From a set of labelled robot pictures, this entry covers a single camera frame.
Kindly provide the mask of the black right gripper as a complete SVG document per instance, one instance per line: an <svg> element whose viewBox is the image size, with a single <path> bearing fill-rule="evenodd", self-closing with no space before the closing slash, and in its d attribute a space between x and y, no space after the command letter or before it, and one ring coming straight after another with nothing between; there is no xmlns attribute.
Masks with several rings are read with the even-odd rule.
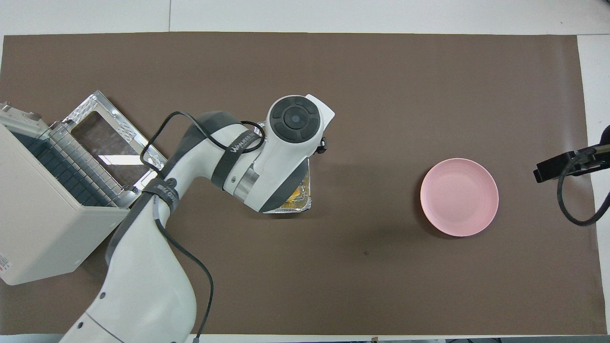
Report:
<svg viewBox="0 0 610 343"><path fill-rule="evenodd" d="M558 179L561 172L576 158L577 162L571 167L567 176L582 176L607 170L610 167L610 146L593 145L577 151L568 151L557 155L536 165L534 176L537 183Z"/></svg>

